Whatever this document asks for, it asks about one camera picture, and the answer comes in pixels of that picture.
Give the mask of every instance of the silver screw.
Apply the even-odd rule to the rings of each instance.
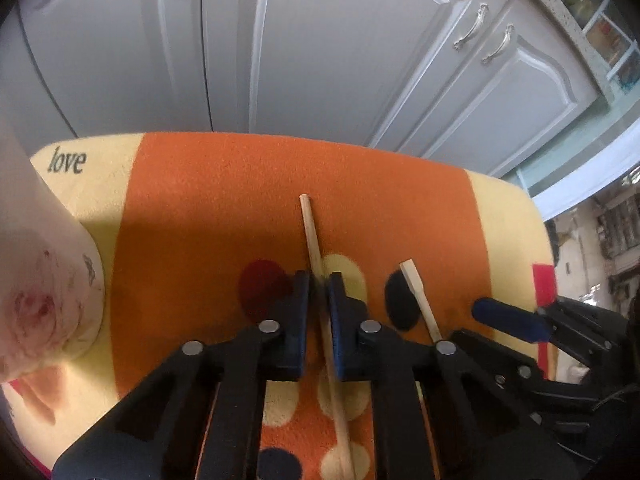
[[[436,350],[443,355],[453,355],[456,353],[456,345],[451,341],[438,341]]]
[[[360,324],[360,329],[365,334],[377,334],[382,329],[382,325],[378,323],[375,319],[367,319]]]
[[[185,355],[198,355],[204,350],[204,345],[200,341],[187,341],[182,345],[182,353]]]
[[[280,324],[274,319],[265,319],[258,325],[260,332],[263,334],[273,334],[280,328]]]
[[[529,379],[531,377],[531,368],[525,365],[519,366],[518,375],[523,379]]]

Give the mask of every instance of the dark blue circle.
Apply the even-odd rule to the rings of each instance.
[[[279,447],[266,447],[258,455],[260,480],[300,480],[302,466],[295,455]]]
[[[402,270],[396,270],[385,283],[386,314],[402,332],[411,330],[420,319],[420,307],[406,284]]]

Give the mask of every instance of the granite countertop edge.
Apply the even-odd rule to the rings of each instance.
[[[559,25],[565,36],[569,39],[575,50],[584,60],[591,75],[609,104],[614,101],[613,90],[607,80],[607,72],[604,64],[595,49],[582,33],[574,17],[564,6],[561,0],[536,0]]]

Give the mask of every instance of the yellow dot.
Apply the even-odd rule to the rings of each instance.
[[[339,383],[344,403],[344,415],[347,420],[353,420],[364,413],[371,398],[371,386],[369,381]],[[326,377],[326,368],[323,368],[318,376],[318,404],[320,409],[329,418],[333,418],[331,397],[329,395],[329,381]]]
[[[262,423],[275,428],[287,424],[296,412],[299,397],[298,383],[267,381]]]
[[[347,296],[367,303],[367,282],[356,262],[341,254],[328,254],[322,259],[322,264],[327,276],[332,272],[342,273]]]
[[[350,443],[350,449],[356,480],[362,480],[367,475],[367,472],[369,472],[369,467],[371,466],[369,453],[364,447],[355,442]],[[337,447],[332,447],[327,451],[327,454],[322,457],[320,476],[322,480],[339,480],[342,478]]]

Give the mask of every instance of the wooden chopstick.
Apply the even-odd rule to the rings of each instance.
[[[404,276],[407,285],[409,285],[409,289],[415,296],[415,301],[418,302],[424,322],[427,324],[429,335],[433,342],[437,343],[442,339],[442,334],[440,334],[440,329],[438,328],[436,319],[433,317],[431,305],[429,305],[427,296],[424,293],[424,283],[420,278],[420,274],[418,273],[418,269],[415,267],[414,261],[407,260],[402,262],[400,264],[400,269],[402,270],[402,275]]]
[[[302,219],[305,224],[306,248],[309,252],[309,263],[311,273],[320,285],[319,290],[324,289],[324,265],[318,244],[318,234],[316,233],[316,223],[314,222],[311,210],[311,200],[308,194],[300,195],[300,206],[302,208]],[[326,374],[329,381],[329,396],[331,399],[332,412],[334,415],[335,439],[337,441],[338,457],[340,459],[340,470],[342,480],[355,480],[353,460],[351,458],[351,447],[349,439],[349,427],[344,411],[344,403],[340,394],[340,383],[335,377],[334,347],[332,345],[331,322],[324,304],[320,306],[320,328],[322,331],[322,349],[326,362]]]

